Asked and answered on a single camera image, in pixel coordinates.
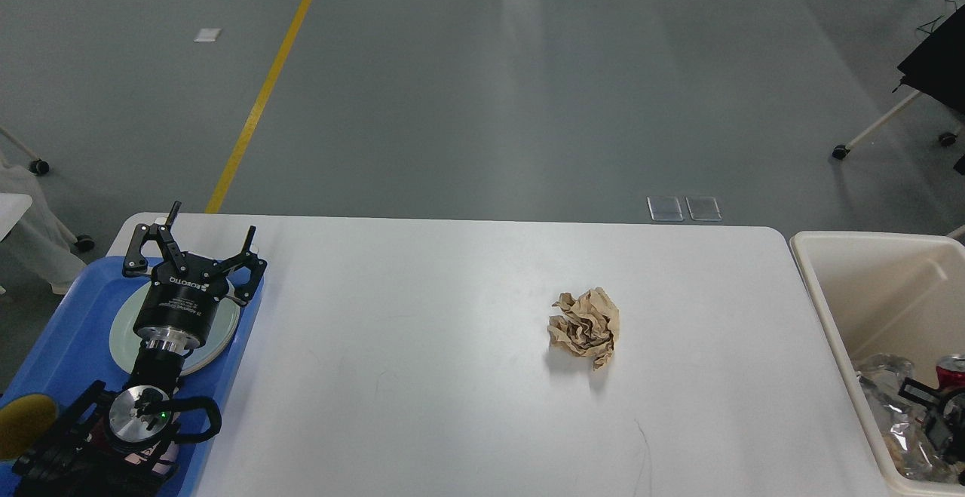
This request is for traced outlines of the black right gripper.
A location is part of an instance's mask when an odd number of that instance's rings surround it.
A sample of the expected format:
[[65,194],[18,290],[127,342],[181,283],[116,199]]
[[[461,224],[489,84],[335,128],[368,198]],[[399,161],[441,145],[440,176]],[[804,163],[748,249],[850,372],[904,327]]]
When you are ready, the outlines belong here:
[[964,449],[964,391],[952,390],[945,395],[941,389],[905,378],[899,396],[929,410],[924,421],[928,442],[944,462],[958,462],[958,453]]

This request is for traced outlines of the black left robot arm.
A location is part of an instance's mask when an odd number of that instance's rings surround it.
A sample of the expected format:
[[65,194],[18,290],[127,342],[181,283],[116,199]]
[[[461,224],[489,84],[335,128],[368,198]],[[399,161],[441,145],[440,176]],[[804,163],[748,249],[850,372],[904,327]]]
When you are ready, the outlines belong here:
[[87,267],[2,402],[51,397],[58,415],[2,462],[4,496],[186,496],[254,325],[268,263],[250,226],[210,259],[179,247],[173,205],[138,223],[123,257]]

